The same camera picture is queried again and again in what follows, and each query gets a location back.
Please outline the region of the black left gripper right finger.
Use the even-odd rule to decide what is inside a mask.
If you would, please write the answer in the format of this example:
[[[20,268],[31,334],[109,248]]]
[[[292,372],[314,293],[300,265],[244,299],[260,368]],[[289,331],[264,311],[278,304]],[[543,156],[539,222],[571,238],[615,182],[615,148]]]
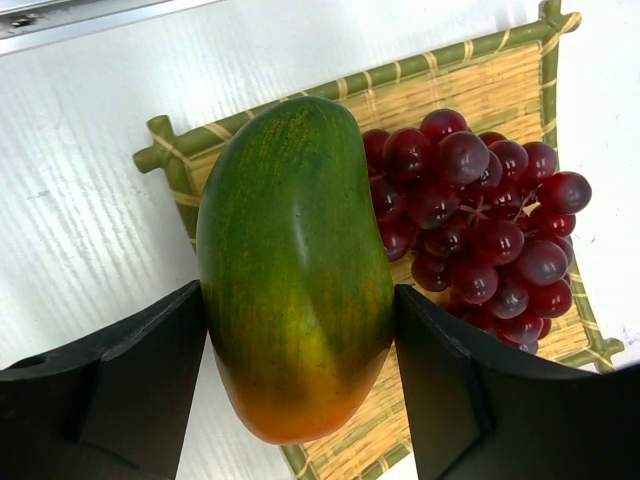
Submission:
[[[502,343],[407,285],[396,351],[422,479],[635,479],[639,369],[570,368]]]

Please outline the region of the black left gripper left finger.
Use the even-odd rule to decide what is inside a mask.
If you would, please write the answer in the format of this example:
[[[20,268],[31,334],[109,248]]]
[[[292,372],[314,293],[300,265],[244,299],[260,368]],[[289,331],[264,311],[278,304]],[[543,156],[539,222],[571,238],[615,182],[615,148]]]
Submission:
[[[2,478],[175,478],[205,337],[192,281],[2,370]]]

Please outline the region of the red fake grape bunch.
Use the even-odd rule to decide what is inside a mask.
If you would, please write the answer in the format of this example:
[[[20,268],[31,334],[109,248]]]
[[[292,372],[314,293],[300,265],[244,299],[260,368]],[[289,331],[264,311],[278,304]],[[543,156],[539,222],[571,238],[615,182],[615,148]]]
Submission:
[[[562,171],[542,141],[475,133],[458,112],[363,136],[387,257],[462,321],[534,352],[573,306],[571,241],[591,201],[581,174]]]

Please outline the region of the green orange fake mango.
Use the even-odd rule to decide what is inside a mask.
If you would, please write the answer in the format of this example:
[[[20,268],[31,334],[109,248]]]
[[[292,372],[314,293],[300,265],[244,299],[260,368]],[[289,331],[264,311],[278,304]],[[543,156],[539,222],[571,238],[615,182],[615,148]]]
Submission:
[[[310,96],[243,126],[207,180],[196,251],[216,364],[246,428],[288,445],[344,425],[393,338],[394,287],[353,115]]]

